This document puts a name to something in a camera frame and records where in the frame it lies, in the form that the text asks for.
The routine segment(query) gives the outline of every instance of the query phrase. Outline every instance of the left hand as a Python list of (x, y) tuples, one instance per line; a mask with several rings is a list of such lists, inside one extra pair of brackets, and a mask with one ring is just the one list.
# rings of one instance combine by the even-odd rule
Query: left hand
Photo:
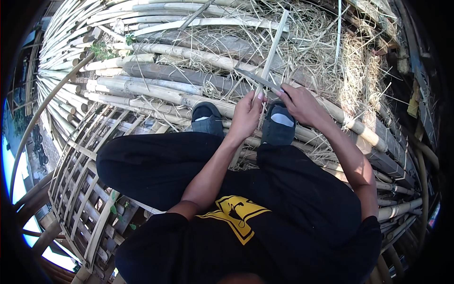
[(260, 92), (254, 100), (254, 93), (255, 91), (247, 93), (235, 107), (232, 125), (227, 135), (235, 143), (242, 143), (254, 133), (262, 114), (262, 102), (268, 101), (264, 98), (263, 92)]

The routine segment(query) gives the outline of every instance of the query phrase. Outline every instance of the woven bamboo panel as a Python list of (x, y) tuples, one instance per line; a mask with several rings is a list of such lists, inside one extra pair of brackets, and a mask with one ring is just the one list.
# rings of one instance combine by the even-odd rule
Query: woven bamboo panel
[(76, 256), (101, 278), (110, 275), (113, 255), (142, 206), (104, 185), (97, 175), (96, 153), (111, 139), (149, 133), (143, 116), (109, 105), (87, 113), (64, 149), (49, 196), (57, 219)]

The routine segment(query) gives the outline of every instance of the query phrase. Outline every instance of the hand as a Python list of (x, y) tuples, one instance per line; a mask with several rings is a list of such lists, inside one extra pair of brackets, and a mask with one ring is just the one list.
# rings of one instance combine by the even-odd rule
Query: hand
[(254, 100), (255, 91), (247, 93), (235, 106), (232, 125), (227, 137), (233, 139), (234, 143), (242, 143), (247, 137), (254, 133), (258, 126), (260, 114), (262, 113), (263, 93), (259, 93)]
[(333, 122), (306, 88), (294, 88), (289, 84), (282, 84), (281, 87), (288, 95), (278, 91), (277, 96), (284, 102), (288, 112), (301, 124), (318, 129), (322, 124)]

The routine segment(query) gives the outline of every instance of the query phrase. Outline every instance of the black sandal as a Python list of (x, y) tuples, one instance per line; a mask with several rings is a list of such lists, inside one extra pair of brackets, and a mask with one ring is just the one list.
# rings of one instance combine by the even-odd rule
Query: black sandal
[(217, 107), (210, 102), (201, 102), (192, 109), (191, 126), (194, 132), (204, 132), (224, 137), (221, 120), (221, 113)]
[[(283, 114), (290, 120), (293, 120), (293, 127), (277, 123), (271, 119), (273, 114)], [(265, 120), (262, 127), (262, 139), (260, 144), (268, 143), (271, 145), (291, 145), (295, 137), (296, 120), (287, 110), (285, 104), (281, 101), (268, 105)]]

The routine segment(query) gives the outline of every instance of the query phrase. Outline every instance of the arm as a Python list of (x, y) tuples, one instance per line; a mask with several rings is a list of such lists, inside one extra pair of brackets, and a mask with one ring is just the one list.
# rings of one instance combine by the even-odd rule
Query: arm
[(282, 84), (282, 88), (288, 95), (279, 92), (278, 96), (290, 114), (301, 124), (318, 129), (330, 142), (348, 182), (360, 199), (361, 219), (378, 217), (377, 188), (369, 161), (308, 90), (303, 87), (296, 89), (288, 84)]
[(232, 157), (258, 126), (263, 94), (259, 94), (254, 101), (253, 98), (254, 91), (251, 91), (238, 102), (232, 125), (224, 141), (186, 187), (181, 201), (167, 213), (179, 213), (190, 220), (216, 200)]

